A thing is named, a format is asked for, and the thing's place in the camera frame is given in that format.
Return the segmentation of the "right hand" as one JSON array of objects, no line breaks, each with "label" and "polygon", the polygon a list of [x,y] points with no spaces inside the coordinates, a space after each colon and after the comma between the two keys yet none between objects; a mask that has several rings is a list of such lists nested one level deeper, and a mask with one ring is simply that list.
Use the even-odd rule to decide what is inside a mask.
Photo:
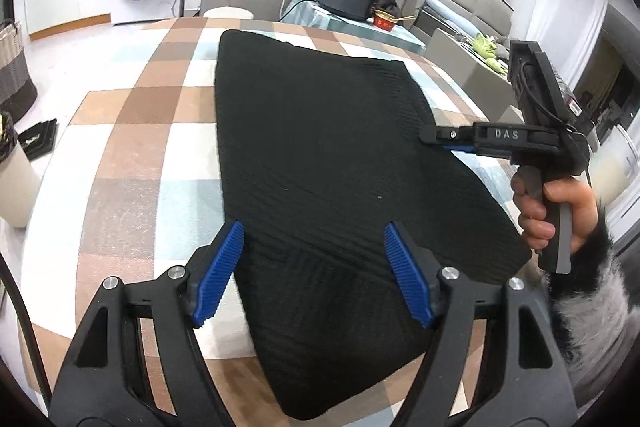
[{"label": "right hand", "polygon": [[512,176],[513,202],[518,208],[518,225],[522,237],[534,251],[543,251],[558,235],[559,219],[556,208],[566,204],[572,210],[572,236],[570,252],[574,255],[587,242],[598,224],[596,195],[586,183],[575,178],[557,179],[542,186],[542,199],[538,200],[527,190],[524,179],[517,173]]}]

